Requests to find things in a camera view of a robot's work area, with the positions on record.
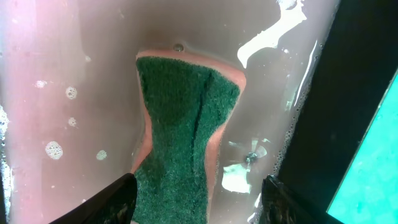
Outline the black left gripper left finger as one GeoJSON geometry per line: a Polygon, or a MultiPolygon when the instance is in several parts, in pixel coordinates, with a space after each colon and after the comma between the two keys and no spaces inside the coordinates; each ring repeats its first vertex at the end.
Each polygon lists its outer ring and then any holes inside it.
{"type": "Polygon", "coordinates": [[[127,173],[50,224],[130,224],[136,200],[137,180],[127,173]]]}

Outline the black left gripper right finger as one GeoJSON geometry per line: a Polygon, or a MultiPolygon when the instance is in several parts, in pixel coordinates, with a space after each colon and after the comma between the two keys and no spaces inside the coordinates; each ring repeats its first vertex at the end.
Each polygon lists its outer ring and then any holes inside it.
{"type": "Polygon", "coordinates": [[[260,224],[342,224],[290,190],[274,175],[263,180],[261,203],[260,224]]]}

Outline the green and pink sponge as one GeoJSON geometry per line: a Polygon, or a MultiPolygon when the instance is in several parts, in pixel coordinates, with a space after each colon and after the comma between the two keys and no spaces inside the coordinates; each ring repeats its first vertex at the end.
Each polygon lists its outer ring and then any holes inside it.
{"type": "Polygon", "coordinates": [[[136,59],[144,135],[132,173],[135,223],[207,223],[227,122],[246,86],[201,55],[145,50],[136,59]]]}

